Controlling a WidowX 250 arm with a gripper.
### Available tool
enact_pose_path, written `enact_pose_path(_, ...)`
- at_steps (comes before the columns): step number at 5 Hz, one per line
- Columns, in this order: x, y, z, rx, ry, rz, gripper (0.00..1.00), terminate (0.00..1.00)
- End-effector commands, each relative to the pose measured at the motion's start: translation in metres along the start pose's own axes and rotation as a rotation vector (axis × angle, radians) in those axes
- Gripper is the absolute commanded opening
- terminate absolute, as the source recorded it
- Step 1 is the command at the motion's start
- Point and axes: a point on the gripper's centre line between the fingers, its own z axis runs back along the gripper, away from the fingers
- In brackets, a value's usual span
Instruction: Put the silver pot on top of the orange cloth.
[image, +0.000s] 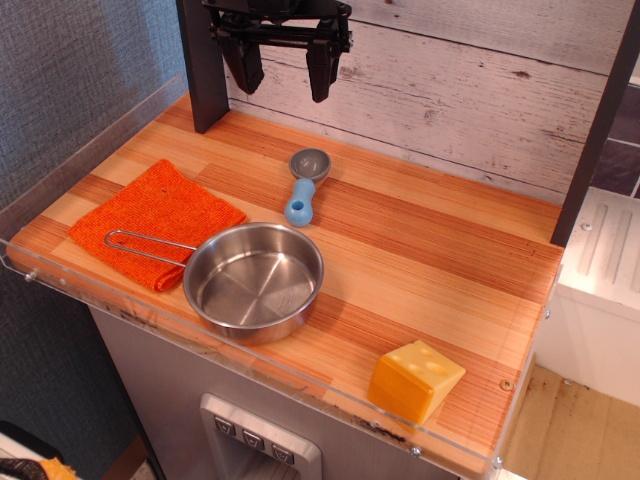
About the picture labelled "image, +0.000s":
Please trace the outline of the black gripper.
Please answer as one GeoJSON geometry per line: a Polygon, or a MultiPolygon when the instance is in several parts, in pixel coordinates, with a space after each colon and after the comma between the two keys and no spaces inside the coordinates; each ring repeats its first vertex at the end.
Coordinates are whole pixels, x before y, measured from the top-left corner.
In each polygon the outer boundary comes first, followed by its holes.
{"type": "Polygon", "coordinates": [[[323,102],[353,40],[352,13],[341,1],[204,1],[212,35],[237,84],[254,94],[264,78],[259,45],[307,49],[312,99],[323,102]]]}

